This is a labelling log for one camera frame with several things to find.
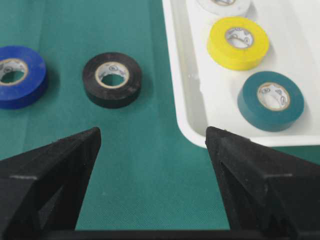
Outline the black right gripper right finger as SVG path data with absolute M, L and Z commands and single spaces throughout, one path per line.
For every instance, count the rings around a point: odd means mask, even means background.
M 216 127 L 205 138 L 232 230 L 320 237 L 320 167 Z

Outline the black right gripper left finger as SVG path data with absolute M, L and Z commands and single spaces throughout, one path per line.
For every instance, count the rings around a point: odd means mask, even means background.
M 99 149 L 98 127 L 0 162 L 0 237 L 73 231 Z

